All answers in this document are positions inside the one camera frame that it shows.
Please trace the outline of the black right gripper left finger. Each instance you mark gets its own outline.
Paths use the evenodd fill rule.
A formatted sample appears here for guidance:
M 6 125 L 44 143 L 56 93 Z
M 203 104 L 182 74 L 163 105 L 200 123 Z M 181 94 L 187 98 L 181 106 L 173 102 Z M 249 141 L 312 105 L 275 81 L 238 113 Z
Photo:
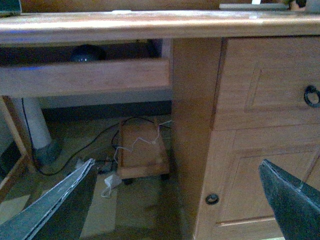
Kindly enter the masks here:
M 18 215 L 1 224 L 2 240 L 78 240 L 92 203 L 98 170 L 87 160 Z

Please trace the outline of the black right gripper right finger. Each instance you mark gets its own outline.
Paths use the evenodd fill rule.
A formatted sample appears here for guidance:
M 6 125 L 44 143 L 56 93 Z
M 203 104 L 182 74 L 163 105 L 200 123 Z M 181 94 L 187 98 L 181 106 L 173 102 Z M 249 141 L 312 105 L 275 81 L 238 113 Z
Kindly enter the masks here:
M 320 191 L 268 159 L 258 167 L 264 195 L 286 240 L 320 238 Z

